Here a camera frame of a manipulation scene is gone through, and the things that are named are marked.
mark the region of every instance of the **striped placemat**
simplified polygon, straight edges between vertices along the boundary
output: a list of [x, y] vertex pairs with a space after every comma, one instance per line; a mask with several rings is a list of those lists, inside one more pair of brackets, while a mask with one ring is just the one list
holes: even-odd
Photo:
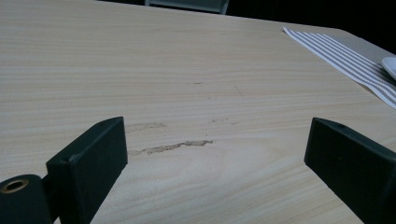
[[329, 35], [296, 32], [286, 27], [284, 30], [291, 38], [396, 109], [396, 81], [379, 62], [373, 62]]

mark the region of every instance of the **wood grain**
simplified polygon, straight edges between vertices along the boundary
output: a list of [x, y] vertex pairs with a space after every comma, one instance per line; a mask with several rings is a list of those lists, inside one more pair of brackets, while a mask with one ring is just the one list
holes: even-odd
[[313, 117], [396, 149], [396, 112], [283, 31], [95, 1], [0, 3], [0, 179], [124, 116], [129, 164], [92, 223], [361, 223], [304, 165]]

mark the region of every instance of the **striped napkin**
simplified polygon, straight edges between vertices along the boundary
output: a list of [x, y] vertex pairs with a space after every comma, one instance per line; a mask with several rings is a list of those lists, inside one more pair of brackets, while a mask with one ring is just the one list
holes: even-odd
[[367, 55], [363, 56], [329, 35], [295, 32], [283, 28], [295, 41], [347, 77], [369, 88], [381, 100], [396, 109], [396, 81], [383, 69], [380, 62], [373, 62]]

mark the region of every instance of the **crack in wood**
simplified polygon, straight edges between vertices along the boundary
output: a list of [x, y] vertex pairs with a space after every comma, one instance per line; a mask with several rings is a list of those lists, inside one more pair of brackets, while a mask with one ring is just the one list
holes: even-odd
[[128, 154], [131, 156], [137, 156], [140, 155], [142, 152], [147, 152], [149, 155], [151, 155], [154, 152], [163, 152], [163, 151], [168, 151], [168, 150], [173, 150], [175, 148], [178, 147], [203, 147], [206, 144], [213, 144], [213, 141], [186, 141], [183, 143], [178, 143], [175, 145], [171, 145], [171, 146], [160, 146], [160, 147], [150, 147], [150, 148], [145, 148], [143, 150], [131, 150], [128, 151]]

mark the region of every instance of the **wooden table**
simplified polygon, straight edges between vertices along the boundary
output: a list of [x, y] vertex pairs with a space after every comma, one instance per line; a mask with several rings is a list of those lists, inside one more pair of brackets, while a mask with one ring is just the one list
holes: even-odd
[[396, 149], [396, 111], [287, 36], [334, 29], [95, 1], [0, 3], [0, 180], [124, 116], [92, 223], [361, 223], [304, 165], [311, 119]]

